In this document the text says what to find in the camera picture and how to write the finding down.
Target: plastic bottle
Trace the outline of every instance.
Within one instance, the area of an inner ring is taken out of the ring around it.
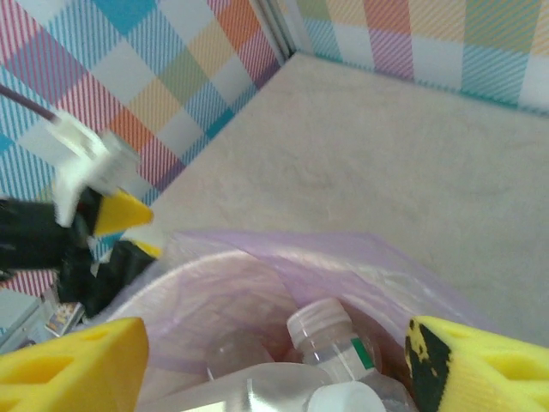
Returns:
[[[300,309],[288,319],[287,327],[306,365],[320,367],[335,383],[358,380],[367,384],[390,412],[417,410],[404,385],[374,367],[337,299],[319,300]]]
[[[385,412],[360,382],[331,385],[326,372],[295,363],[249,367],[141,406],[136,412],[183,412],[211,406],[224,412]]]
[[[221,336],[206,351],[206,369],[210,380],[270,362],[274,360],[267,349],[246,330],[235,330]]]

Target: cable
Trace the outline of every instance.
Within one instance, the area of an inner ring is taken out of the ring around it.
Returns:
[[[3,84],[0,84],[0,95],[5,96],[10,100],[13,100],[15,103],[19,103],[21,106],[26,107],[28,110],[32,110],[33,112],[42,116],[46,120],[49,120],[50,122],[52,122],[56,118],[56,115],[53,112],[50,112],[45,107],[26,98],[22,94],[18,94],[12,89],[6,88]]]

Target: colorful plaid pattern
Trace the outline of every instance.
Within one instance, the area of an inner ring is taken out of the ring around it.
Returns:
[[[7,288],[38,298],[51,287],[55,275],[52,270],[22,271],[8,281],[1,282],[0,288]]]
[[[278,0],[302,52],[549,112],[549,0]]]
[[[142,157],[125,189],[151,204],[279,69],[267,32],[249,0],[0,0],[0,82],[120,135]],[[0,196],[48,199],[67,155],[0,97]]]

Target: purple trash bag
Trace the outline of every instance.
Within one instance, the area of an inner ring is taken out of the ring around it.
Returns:
[[[92,323],[143,318],[150,357],[140,402],[147,403],[205,382],[206,347],[220,334],[250,330],[276,352],[289,344],[287,318],[331,296],[374,318],[400,345],[419,314],[492,329],[449,285],[367,233],[175,233],[161,260]]]

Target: yellow tip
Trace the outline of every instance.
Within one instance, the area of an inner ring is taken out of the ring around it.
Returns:
[[[159,247],[150,245],[149,243],[140,242],[139,240],[133,240],[133,239],[127,239],[137,247],[139,247],[142,251],[147,253],[149,256],[152,256],[153,258],[160,258],[162,255],[162,249]]]
[[[94,236],[122,232],[129,227],[149,223],[153,216],[153,211],[146,204],[125,191],[118,191],[114,196],[103,197]]]

